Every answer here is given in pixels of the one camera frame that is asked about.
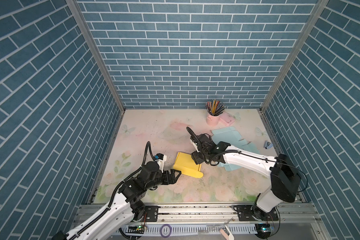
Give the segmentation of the yellow paper box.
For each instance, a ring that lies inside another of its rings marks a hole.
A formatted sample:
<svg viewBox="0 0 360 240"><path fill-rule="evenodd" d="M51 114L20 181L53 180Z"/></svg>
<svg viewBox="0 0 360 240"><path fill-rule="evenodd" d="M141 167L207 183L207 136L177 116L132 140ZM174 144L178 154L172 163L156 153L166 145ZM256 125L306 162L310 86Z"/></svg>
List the yellow paper box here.
<svg viewBox="0 0 360 240"><path fill-rule="evenodd" d="M201 167L202 165L194 162L190 154L178 152L173 169L181 171L182 175L200 179L204 176Z"/></svg>

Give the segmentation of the light blue paper box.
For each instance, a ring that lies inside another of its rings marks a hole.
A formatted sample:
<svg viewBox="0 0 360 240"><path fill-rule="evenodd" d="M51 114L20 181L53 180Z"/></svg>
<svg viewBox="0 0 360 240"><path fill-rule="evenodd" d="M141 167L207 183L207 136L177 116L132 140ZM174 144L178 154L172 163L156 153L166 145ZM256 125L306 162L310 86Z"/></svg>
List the light blue paper box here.
<svg viewBox="0 0 360 240"><path fill-rule="evenodd" d="M212 140L215 144L218 144L219 142L226 142L242 150L255 154L260 154L260 151L258 150L256 145L253 142L249 142L246 139L242 138L241 134L234 127L226 127L222 129L212 130L212 134ZM227 172L238 172L238 170L243 173L251 172L248 169L244 169L234 164L219 163L218 167L225 168Z"/></svg>

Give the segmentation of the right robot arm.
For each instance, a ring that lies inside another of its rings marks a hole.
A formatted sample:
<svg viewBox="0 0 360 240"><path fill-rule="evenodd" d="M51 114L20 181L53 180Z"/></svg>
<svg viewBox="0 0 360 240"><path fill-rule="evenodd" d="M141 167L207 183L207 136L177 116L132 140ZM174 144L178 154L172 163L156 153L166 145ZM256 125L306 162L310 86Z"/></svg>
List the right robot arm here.
<svg viewBox="0 0 360 240"><path fill-rule="evenodd" d="M205 134L191 132L190 141L195 147L191 154L195 164L206 163L216 166L219 163L239 166L262 175L270 180L270 186L258 194L252 215L260 219L276 209L282 202L294 203L301 183L301 175L288 156L264 156L239 149L229 143L215 144Z"/></svg>

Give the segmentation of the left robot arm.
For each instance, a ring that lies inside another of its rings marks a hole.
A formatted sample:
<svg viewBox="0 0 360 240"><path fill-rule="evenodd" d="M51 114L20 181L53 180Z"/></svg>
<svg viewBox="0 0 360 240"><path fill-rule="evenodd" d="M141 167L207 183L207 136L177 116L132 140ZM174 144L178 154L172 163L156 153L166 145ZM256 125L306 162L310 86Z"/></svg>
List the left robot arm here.
<svg viewBox="0 0 360 240"><path fill-rule="evenodd" d="M147 190L160 185L175 184L181 171L162 171L157 162L148 162L141 167L136 177L119 183L110 201L86 221L67 233L59 231L53 240L105 240L124 225L140 221L144 216L142 198Z"/></svg>

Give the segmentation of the pink flat paper box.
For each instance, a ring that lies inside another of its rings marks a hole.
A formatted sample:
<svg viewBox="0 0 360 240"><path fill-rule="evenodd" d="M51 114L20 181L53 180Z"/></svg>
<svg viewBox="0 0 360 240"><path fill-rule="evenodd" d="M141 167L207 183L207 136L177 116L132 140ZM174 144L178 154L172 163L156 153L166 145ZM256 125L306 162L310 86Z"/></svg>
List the pink flat paper box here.
<svg viewBox="0 0 360 240"><path fill-rule="evenodd" d="M221 115L219 115L219 121L226 127L230 127L235 123L236 119L227 112L223 112Z"/></svg>

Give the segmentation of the pink metal pencil cup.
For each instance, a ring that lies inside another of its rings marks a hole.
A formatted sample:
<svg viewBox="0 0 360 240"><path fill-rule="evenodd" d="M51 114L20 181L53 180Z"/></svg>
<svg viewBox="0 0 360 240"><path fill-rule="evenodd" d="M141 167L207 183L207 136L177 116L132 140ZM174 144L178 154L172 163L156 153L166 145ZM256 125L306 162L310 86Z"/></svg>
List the pink metal pencil cup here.
<svg viewBox="0 0 360 240"><path fill-rule="evenodd" d="M210 114L207 115L206 123L209 126L211 126L211 127L217 126L219 121L220 121L220 116L213 116L213 115L210 115Z"/></svg>

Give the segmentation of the coloured pencils bundle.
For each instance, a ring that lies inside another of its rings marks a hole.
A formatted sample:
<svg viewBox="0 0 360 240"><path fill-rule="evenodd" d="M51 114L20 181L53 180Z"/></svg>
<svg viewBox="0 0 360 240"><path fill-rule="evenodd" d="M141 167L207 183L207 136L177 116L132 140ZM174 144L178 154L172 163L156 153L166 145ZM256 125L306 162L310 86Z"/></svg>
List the coloured pencils bundle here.
<svg viewBox="0 0 360 240"><path fill-rule="evenodd" d="M217 117L225 111L225 105L219 100L207 101L205 104L209 115Z"/></svg>

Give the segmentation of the white pink clip tool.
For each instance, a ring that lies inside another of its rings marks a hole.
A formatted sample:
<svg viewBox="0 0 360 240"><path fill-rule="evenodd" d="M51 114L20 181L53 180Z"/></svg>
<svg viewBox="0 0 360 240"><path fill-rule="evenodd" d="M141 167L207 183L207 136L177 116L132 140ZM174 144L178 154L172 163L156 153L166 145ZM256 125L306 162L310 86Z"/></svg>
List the white pink clip tool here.
<svg viewBox="0 0 360 240"><path fill-rule="evenodd" d="M220 234L224 237L225 240L234 240L235 237L230 231L229 227L227 225L224 225L220 230Z"/></svg>

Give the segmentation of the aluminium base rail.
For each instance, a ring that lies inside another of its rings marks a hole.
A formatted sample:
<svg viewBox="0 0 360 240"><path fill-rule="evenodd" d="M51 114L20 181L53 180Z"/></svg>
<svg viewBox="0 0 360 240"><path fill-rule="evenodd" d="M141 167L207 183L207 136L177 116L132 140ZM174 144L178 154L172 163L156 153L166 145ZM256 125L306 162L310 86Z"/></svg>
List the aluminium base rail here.
<svg viewBox="0 0 360 240"><path fill-rule="evenodd" d="M281 203L276 209L260 219L251 212L250 203L177 203L147 204L143 218L132 221L120 229L128 239L149 236L184 236L196 234L219 234L227 225L232 234L253 234L270 238L283 224L299 226L308 224L317 240L330 238L322 218L312 203ZM102 207L82 205L74 221L76 228ZM111 234L118 234L119 229Z"/></svg>

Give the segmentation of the aluminium corner post right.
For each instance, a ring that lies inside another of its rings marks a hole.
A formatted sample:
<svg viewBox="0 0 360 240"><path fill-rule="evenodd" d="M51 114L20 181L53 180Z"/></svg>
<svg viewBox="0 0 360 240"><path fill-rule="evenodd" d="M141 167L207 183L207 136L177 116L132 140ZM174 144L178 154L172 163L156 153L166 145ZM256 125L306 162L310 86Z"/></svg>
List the aluminium corner post right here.
<svg viewBox="0 0 360 240"><path fill-rule="evenodd" d="M317 1L316 5L313 7L313 10L302 28L290 54L286 58L284 65L281 67L278 76L276 77L272 87L270 88L269 93L267 94L264 102L260 107L259 113L265 115L266 109L271 103L272 98L276 94L278 88L281 86L285 76L287 75L288 71L290 70L294 60L296 59L297 55L299 54L300 50L302 49L304 43L306 42L309 34L311 33L312 29L314 28L316 22L318 21L320 15L324 11L325 7L327 6L329 0L319 0Z"/></svg>

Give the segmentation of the aluminium corner post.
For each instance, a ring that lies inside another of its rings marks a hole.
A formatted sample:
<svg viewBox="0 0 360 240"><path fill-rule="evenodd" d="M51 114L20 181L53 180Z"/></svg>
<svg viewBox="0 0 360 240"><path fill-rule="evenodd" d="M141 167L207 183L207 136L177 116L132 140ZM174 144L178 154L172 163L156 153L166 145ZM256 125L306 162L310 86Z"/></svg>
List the aluminium corner post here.
<svg viewBox="0 0 360 240"><path fill-rule="evenodd" d="M96 42L91 34L91 31L85 21L84 15L79 7L78 2L74 1L74 0L66 0L66 2L67 2L67 5L68 5L77 25L82 33L84 39L85 39L85 42L87 43L87 45L95 59L96 64L99 67L99 70L101 71L101 73L104 77L104 80L105 80L107 86L109 87L109 89L116 101L117 106L119 107L121 113L124 114L125 107L119 97L119 94L117 93L115 85L114 85L112 78L109 74L109 71L104 63L104 60L100 54L100 51L96 45Z"/></svg>
<svg viewBox="0 0 360 240"><path fill-rule="evenodd" d="M287 75L288 71L290 70L294 60L296 59L297 55L299 54L300 50L302 49L304 43L306 42L309 34L311 33L312 29L314 28L316 22L318 21L320 15L324 11L325 7L327 6L329 0L319 0L317 1L316 5L313 7L313 10L302 28L290 54L286 58L284 65L281 67L278 76L276 77L272 87L270 88L269 93L267 94L264 102L260 107L259 113L265 115L266 109L271 103L272 98L276 94L278 88L281 86L285 76Z"/></svg>

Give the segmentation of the aluminium corner post left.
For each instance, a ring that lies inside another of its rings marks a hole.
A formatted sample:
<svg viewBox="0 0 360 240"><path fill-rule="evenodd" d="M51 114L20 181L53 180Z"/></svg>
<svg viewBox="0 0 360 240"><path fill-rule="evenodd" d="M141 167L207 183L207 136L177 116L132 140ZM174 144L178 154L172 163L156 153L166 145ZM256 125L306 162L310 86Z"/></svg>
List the aluminium corner post left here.
<svg viewBox="0 0 360 240"><path fill-rule="evenodd" d="M101 71L101 73L104 77L104 80L105 80L107 86L109 87L109 89L116 101L117 106L119 107L121 113L124 114L125 107L119 97L119 94L117 93L115 85L114 85L112 78L109 74L109 71L104 63L104 60L100 54L100 51L96 45L96 42L91 34L91 31L85 21L84 15L79 7L78 2L74 1L74 0L66 0L66 2L67 2L67 5L68 5L77 25L82 33L84 39L85 39L85 42L87 43L87 45L95 59L96 64L99 67L99 70Z"/></svg>

